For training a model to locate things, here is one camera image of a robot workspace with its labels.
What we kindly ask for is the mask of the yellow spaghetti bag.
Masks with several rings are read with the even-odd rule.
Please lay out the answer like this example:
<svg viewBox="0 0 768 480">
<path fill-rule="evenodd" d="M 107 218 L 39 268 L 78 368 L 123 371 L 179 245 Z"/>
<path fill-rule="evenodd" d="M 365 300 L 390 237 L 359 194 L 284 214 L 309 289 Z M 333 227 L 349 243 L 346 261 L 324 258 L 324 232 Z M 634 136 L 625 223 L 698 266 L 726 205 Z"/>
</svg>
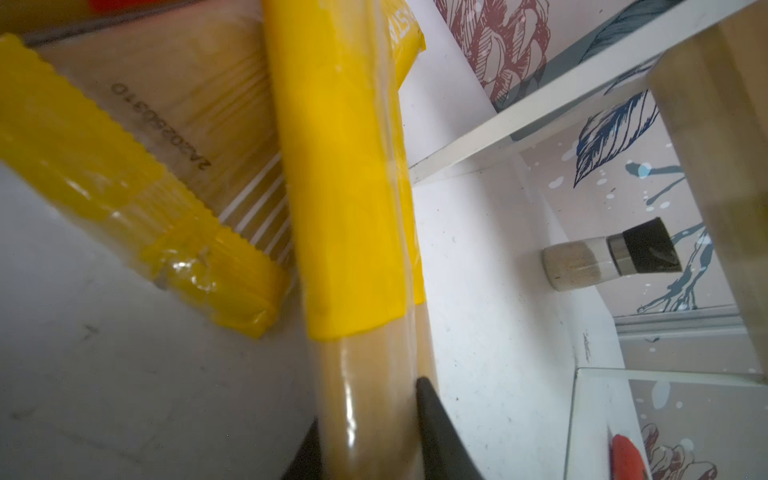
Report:
<svg viewBox="0 0 768 480">
<path fill-rule="evenodd" d="M 293 241 L 259 2 L 35 33 L 3 4 L 1 158 L 214 322 L 276 321 Z"/>
<path fill-rule="evenodd" d="M 377 1 L 266 1 L 325 479 L 421 479 L 395 62 Z"/>
</svg>

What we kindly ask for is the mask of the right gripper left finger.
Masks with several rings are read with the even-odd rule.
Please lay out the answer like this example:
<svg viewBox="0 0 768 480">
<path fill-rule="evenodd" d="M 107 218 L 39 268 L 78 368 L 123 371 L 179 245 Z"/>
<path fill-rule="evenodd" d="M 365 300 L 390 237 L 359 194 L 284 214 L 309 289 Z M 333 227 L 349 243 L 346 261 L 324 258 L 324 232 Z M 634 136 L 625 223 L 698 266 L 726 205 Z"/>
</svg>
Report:
<svg viewBox="0 0 768 480">
<path fill-rule="evenodd" d="M 318 421 L 314 420 L 281 480 L 322 480 Z"/>
</svg>

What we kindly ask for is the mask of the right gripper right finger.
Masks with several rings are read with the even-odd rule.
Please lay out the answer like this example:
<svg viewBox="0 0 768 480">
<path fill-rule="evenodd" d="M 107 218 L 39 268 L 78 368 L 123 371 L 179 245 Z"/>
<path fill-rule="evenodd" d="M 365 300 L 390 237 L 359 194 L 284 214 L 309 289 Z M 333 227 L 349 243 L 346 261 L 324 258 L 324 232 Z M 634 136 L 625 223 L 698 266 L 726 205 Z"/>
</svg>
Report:
<svg viewBox="0 0 768 480">
<path fill-rule="evenodd" d="M 416 381 L 416 399 L 425 478 L 482 480 L 429 378 Z"/>
</svg>

